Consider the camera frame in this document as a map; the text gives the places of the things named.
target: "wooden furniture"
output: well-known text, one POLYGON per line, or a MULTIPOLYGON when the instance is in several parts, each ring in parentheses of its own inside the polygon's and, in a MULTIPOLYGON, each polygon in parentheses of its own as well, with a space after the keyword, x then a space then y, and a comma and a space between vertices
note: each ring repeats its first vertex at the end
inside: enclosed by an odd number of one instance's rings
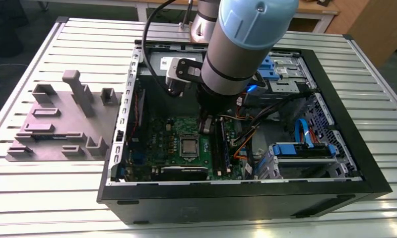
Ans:
POLYGON ((380 67, 397 49, 397 0, 335 0, 342 14, 327 33, 350 34, 380 67))
MULTIPOLYGON (((84 4, 98 4, 98 5, 114 5, 114 6, 132 6, 138 8, 139 21, 147 21, 147 9, 156 8, 167 0, 48 0, 50 2, 66 2, 66 3, 84 3, 84 4)), ((198 1, 194 1, 194 10, 198 10, 198 1)), ((186 10, 188 5, 188 0, 178 0, 167 9, 180 9, 186 10)), ((299 10, 295 15, 294 31, 308 31, 314 33, 324 33, 332 18, 340 13, 340 9, 335 4, 330 4, 324 7, 316 2, 308 2, 306 0, 299 1, 299 10)))

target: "power supply cable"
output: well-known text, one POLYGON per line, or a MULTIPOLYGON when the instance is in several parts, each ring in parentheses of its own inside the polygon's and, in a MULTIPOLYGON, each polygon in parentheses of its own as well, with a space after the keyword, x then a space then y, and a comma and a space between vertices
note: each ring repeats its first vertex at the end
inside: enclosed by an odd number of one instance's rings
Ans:
POLYGON ((255 116, 255 118, 252 119, 252 122, 250 124, 250 128, 248 130, 246 130, 246 132, 238 137, 238 139, 234 141, 235 143, 238 143, 239 141, 242 141, 244 138, 248 138, 248 136, 256 131, 260 123, 263 122, 263 120, 275 112, 278 112, 280 110, 280 108, 283 106, 286 106, 286 104, 299 98, 307 98, 310 97, 315 92, 318 92, 318 90, 308 90, 303 93, 298 93, 298 94, 291 94, 288 95, 286 98, 283 98, 282 100, 279 100, 274 105, 266 107, 260 113, 255 116))
POLYGON ((152 12, 150 18, 147 19, 147 22, 146 22, 146 26, 144 26, 144 32, 143 32, 143 40, 142 40, 142 49, 143 49, 143 58, 144 58, 144 63, 146 63, 146 66, 148 68, 148 70, 151 71, 151 74, 152 74, 152 78, 155 79, 156 83, 159 84, 159 86, 164 89, 166 93, 171 96, 171 97, 178 97, 180 94, 182 94, 182 91, 180 92, 175 92, 175 91, 171 91, 167 84, 158 78, 158 74, 156 74, 156 71, 154 69, 154 66, 151 64, 151 61, 148 59, 148 56, 147 56, 147 48, 146 48, 146 42, 147 42, 147 35, 148 35, 148 30, 150 30, 150 27, 151 27, 151 24, 152 24, 152 19, 155 18, 155 16, 158 15, 159 11, 162 9, 164 9, 171 3, 174 3, 176 0, 168 0, 166 1, 156 9, 155 11, 152 12))

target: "green circuit board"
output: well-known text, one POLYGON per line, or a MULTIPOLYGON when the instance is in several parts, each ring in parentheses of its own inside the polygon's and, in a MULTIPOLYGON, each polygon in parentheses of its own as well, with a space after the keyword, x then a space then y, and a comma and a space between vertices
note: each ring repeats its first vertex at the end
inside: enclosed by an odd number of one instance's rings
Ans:
MULTIPOLYGON (((151 118, 148 126, 147 162, 150 166, 207 167, 210 180, 232 180, 242 175, 240 165, 232 166, 231 173, 219 175, 212 167, 211 136, 199 134, 198 118, 151 118), (199 156, 186 158, 182 153, 182 139, 194 137, 199 142, 199 156)), ((226 121, 227 138, 235 136, 234 122, 226 121)))

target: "robotic arm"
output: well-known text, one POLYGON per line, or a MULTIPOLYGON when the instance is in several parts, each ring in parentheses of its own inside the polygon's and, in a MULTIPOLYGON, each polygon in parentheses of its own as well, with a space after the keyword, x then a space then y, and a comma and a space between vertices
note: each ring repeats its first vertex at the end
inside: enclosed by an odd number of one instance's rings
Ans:
MULTIPOLYGON (((218 7, 218 3, 218 0, 199 2, 195 23, 215 19, 208 15, 215 14, 212 7, 218 7)), ((298 6, 299 0, 220 1, 203 65, 188 59, 174 60, 167 74, 172 90, 183 90, 190 82, 200 83, 198 100, 203 120, 223 112, 244 92, 271 48, 287 32, 298 6)), ((208 28, 194 29, 194 34, 199 32, 208 37, 208 28)))

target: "floor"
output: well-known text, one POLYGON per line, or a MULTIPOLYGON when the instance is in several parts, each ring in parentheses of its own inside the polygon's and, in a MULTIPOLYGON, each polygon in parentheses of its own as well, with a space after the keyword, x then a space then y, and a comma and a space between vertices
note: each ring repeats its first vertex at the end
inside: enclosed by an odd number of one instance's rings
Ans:
MULTIPOLYGON (((43 12, 38 2, 22 1, 22 3, 27 17, 30 19, 30 24, 18 28, 16 30, 20 40, 24 44, 24 52, 14 58, 0 58, 0 64, 30 64, 58 16, 111 20, 138 20, 136 9, 134 7, 50 3, 50 10, 43 12)), ((180 10, 163 12, 159 15, 156 21, 178 23, 184 17, 183 13, 184 12, 180 10)), ((0 67, 0 110, 24 73, 24 70, 26 69, 23 66, 0 67)), ((380 68, 380 73, 397 93, 397 54, 391 57, 387 64, 380 68)))

